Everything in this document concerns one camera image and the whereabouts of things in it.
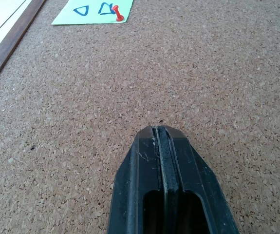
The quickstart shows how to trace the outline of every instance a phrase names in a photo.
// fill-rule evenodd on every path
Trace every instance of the drawn triangle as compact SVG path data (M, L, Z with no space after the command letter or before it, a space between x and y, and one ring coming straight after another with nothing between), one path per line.
M85 8L85 13L82 13L83 11L79 11L79 9ZM86 16L88 14L89 11L89 6L81 6L79 8L75 8L73 11L75 11L77 14L80 14L81 16Z

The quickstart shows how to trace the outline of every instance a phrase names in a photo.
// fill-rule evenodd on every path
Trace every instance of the red push pin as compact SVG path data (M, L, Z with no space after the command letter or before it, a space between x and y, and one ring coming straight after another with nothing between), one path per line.
M116 12L116 15L117 15L116 20L117 20L118 22L124 20L124 16L122 16L122 15L119 13L119 11L118 11L118 6L117 6L117 5L113 6L113 7L112 7L112 10L113 10L114 12Z

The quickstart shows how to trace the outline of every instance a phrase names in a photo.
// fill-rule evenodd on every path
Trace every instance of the wooden board edge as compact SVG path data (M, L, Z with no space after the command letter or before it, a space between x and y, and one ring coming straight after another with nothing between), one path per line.
M33 23L46 0L32 0L0 43L0 72Z

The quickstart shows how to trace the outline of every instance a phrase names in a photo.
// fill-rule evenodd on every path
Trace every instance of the green sticky note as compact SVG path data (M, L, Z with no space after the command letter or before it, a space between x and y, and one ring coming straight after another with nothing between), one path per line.
M52 22L61 24L124 23L127 21L133 0L69 0ZM118 5L124 20L117 22L116 13L111 10Z

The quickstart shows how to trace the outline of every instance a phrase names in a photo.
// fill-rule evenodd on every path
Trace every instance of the cork surface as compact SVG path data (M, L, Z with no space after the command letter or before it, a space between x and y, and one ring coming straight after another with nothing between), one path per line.
M0 233L106 233L135 134L185 133L241 233L280 233L280 1L134 0L127 23L51 26L0 74Z

